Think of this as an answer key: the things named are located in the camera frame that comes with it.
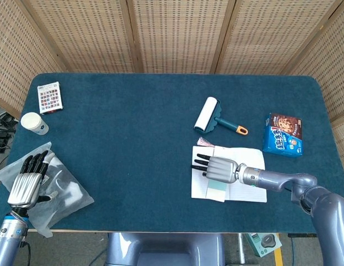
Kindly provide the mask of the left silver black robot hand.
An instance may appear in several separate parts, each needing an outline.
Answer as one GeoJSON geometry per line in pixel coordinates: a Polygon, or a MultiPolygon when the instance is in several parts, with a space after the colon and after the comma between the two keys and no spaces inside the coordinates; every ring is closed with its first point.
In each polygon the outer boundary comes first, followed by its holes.
{"type": "Polygon", "coordinates": [[[53,198],[49,195],[39,195],[39,191],[54,157],[54,152],[45,150],[40,154],[30,155],[24,160],[8,198],[8,204],[13,209],[31,209],[36,203],[50,201],[53,198]]]}

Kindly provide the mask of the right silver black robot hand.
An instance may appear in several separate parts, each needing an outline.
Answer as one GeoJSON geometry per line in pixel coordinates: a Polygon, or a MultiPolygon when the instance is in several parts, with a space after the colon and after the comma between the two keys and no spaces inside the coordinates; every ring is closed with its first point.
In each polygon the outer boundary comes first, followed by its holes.
{"type": "Polygon", "coordinates": [[[200,171],[207,179],[223,183],[236,182],[240,170],[240,165],[237,162],[204,154],[197,154],[196,156],[197,159],[194,159],[191,168],[200,171]]]}

